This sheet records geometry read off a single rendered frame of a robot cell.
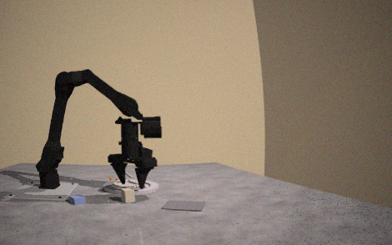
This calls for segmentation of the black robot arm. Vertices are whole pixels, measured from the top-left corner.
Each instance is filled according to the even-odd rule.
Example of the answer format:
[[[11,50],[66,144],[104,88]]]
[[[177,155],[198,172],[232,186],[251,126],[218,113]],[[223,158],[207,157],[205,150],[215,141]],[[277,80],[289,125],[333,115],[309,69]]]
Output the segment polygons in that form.
[[[138,138],[138,125],[140,135],[145,138],[162,138],[161,117],[143,117],[138,110],[134,98],[117,92],[110,85],[96,76],[89,69],[76,72],[61,72],[55,81],[55,102],[48,133],[48,140],[43,148],[41,159],[36,165],[39,172],[40,184],[38,188],[56,189],[60,186],[58,177],[58,164],[62,161],[64,147],[61,147],[60,137],[63,129],[63,119],[66,105],[74,87],[88,83],[110,99],[118,110],[128,117],[134,117],[142,122],[132,122],[132,118],[119,116],[116,124],[121,124],[121,138]]]

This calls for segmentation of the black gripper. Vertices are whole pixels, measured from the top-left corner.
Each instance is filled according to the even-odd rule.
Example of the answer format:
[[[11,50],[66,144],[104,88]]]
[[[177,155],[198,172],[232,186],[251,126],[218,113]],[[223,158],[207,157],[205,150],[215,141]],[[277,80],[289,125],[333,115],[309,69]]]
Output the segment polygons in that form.
[[[121,145],[122,153],[109,154],[110,166],[113,167],[120,182],[124,185],[126,166],[128,163],[134,163],[138,185],[143,189],[148,173],[158,166],[158,160],[155,157],[141,157],[138,154],[138,145],[142,145],[138,138],[121,138],[121,142],[118,141],[118,143]]]

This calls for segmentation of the blue rectangular block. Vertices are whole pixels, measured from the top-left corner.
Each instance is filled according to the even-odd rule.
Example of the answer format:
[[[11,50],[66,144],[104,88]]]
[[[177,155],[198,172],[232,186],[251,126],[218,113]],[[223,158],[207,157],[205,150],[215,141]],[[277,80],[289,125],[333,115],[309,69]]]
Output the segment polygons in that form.
[[[69,199],[70,199],[69,202],[72,203],[73,205],[79,205],[82,203],[86,203],[85,197],[80,194],[74,195],[74,196],[73,195],[69,196]]]

